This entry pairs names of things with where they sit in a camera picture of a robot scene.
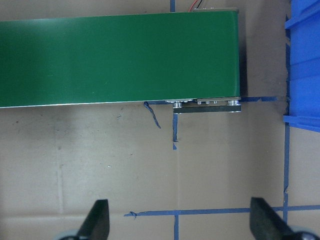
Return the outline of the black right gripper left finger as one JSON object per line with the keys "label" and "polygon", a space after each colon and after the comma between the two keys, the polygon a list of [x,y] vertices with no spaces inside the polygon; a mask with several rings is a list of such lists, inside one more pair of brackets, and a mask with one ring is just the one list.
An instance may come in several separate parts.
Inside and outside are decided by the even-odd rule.
{"label": "black right gripper left finger", "polygon": [[77,240],[107,240],[110,234],[110,213],[108,199],[96,200],[80,226]]}

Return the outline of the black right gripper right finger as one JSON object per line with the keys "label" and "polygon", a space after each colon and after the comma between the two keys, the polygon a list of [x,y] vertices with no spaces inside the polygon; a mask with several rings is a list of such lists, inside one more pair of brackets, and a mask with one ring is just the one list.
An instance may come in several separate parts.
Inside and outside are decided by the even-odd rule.
{"label": "black right gripper right finger", "polygon": [[250,200],[249,228],[256,240],[299,240],[294,232],[261,197]]}

